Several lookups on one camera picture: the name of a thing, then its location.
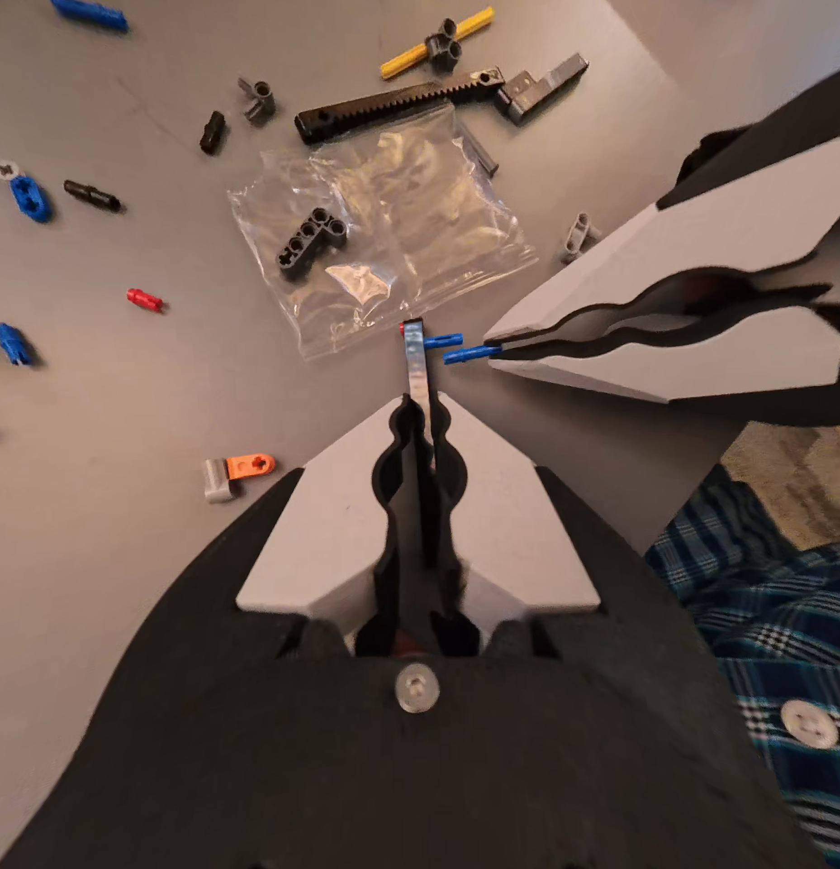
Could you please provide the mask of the blue plaid shirt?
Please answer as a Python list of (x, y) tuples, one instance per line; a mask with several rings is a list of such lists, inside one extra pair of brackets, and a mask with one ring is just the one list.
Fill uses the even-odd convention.
[[(840, 542), (797, 549), (745, 482), (713, 468), (645, 560), (691, 614), (751, 742), (832, 867), (840, 867)], [(838, 745), (785, 730), (789, 700), (823, 708)]]

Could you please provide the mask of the black lego gear rack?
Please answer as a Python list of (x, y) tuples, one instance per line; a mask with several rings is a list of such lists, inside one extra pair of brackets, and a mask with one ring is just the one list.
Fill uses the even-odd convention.
[(492, 67), (305, 110), (295, 115), (294, 124), (302, 141), (315, 145), (405, 113), (425, 110), (439, 101), (482, 102), (492, 98), (504, 84), (501, 70)]

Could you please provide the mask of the light grey lego connector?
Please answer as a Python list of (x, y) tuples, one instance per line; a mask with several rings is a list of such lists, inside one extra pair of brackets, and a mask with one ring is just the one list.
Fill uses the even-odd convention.
[(563, 265), (569, 265), (599, 243), (604, 233), (598, 229), (587, 212), (579, 212), (565, 234), (557, 253)]

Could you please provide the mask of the light grey lego bracket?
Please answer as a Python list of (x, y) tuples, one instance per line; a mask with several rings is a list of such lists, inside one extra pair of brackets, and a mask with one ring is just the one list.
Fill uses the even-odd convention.
[(236, 499), (230, 478), (229, 463), (224, 458), (203, 462), (204, 499), (210, 505), (225, 504)]

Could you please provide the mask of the dark grey angled lego beam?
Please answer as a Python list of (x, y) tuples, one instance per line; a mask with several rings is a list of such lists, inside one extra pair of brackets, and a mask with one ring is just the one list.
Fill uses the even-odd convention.
[(277, 255), (281, 277), (295, 280), (307, 271), (322, 248), (342, 248), (348, 241), (347, 223), (327, 209), (316, 207)]

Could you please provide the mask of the grey lego pin connector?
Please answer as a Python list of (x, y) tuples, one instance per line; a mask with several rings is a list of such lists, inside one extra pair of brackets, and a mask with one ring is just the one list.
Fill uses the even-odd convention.
[(261, 128), (274, 118), (277, 111), (275, 97), (266, 81), (250, 82), (240, 77), (237, 86), (247, 103), (242, 114), (250, 125)]

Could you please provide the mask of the grey lego axle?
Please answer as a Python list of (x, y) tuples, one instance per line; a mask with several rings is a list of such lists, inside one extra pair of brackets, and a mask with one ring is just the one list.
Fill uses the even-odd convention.
[(489, 154), (488, 150), (467, 125), (463, 122), (459, 122), (458, 126), (463, 141), (463, 147), (467, 149), (467, 152), (472, 158), (476, 159), (486, 176), (489, 179), (494, 178), (500, 164)]

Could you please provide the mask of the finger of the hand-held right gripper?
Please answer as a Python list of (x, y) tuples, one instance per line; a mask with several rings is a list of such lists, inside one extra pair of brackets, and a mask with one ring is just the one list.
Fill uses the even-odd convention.
[(675, 329), (622, 326), (587, 342), (506, 349), (491, 369), (657, 404), (823, 387), (838, 380), (840, 330), (818, 307), (782, 294)]
[(624, 307), (679, 273), (747, 274), (810, 255), (840, 218), (840, 136), (660, 210), (646, 207), (520, 300), (484, 339), (542, 334), (598, 306)]

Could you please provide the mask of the clear plastic bag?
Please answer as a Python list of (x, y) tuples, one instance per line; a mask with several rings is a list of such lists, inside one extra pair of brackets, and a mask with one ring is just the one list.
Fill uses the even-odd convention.
[[(299, 354), (316, 361), (537, 262), (516, 215), (463, 147), (444, 101), (300, 154), (263, 152), (227, 192)], [(295, 280), (276, 258), (316, 207), (348, 226)]]

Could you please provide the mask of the blue lego connector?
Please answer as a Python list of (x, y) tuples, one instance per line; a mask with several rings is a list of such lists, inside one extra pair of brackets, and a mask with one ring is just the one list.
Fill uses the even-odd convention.
[(49, 197), (32, 177), (26, 175), (15, 176), (9, 181), (9, 188), (22, 214), (32, 219), (35, 223), (51, 222), (53, 210)]

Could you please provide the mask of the long black lego beam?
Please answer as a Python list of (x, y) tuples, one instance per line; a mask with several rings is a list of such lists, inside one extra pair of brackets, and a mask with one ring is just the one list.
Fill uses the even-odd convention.
[(439, 538), (439, 496), (436, 494), (436, 451), (432, 429), (432, 405), (427, 376), (426, 350), (421, 318), (406, 320), (404, 350), (408, 394), (415, 406), (414, 452), (417, 464), (419, 511), (424, 566), (436, 565)]

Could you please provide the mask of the white shirt button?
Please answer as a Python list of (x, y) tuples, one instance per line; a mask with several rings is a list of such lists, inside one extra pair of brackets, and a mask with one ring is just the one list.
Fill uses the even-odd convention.
[(808, 701), (789, 700), (780, 708), (787, 733), (814, 750), (830, 750), (838, 745), (838, 728), (827, 711)]

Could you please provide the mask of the yellow lego axle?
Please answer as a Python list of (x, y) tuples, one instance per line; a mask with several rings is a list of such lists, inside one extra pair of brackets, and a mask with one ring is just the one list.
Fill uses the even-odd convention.
[[(460, 43), (460, 46), (464, 39), (473, 36), (475, 33), (486, 27), (489, 27), (494, 21), (494, 18), (494, 9), (491, 6), (488, 6), (487, 8), (477, 12), (473, 16), (469, 16), (469, 18), (466, 18), (456, 23), (458, 27), (457, 39)], [(413, 69), (415, 66), (421, 64), (422, 62), (427, 62), (427, 54), (424, 47), (424, 41), (423, 43), (414, 46), (412, 49), (404, 51), (397, 57), (394, 57), (391, 60), (384, 62), (380, 66), (380, 77), (383, 81), (390, 81), (400, 76), (404, 72)]]

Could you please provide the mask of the dark grey lego axle connector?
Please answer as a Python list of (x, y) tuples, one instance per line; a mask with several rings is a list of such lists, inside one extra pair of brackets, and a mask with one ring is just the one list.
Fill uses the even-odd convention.
[(427, 61), (436, 73), (447, 75), (457, 66), (461, 56), (457, 30), (456, 22), (445, 18), (436, 32), (424, 40)]

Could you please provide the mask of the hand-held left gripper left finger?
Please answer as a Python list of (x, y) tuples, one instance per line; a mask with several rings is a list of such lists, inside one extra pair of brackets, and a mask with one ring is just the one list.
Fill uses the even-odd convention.
[(246, 613), (303, 616), (353, 636), (357, 655), (391, 655), (399, 630), (393, 499), (414, 403), (392, 399), (303, 468), (237, 594)]

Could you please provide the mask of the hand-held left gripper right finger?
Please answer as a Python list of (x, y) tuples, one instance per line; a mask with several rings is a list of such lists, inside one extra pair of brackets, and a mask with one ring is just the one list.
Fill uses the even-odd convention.
[(587, 614), (599, 593), (542, 479), (543, 468), (445, 394), (432, 400), (429, 614), (445, 654), (477, 654), (496, 628)]

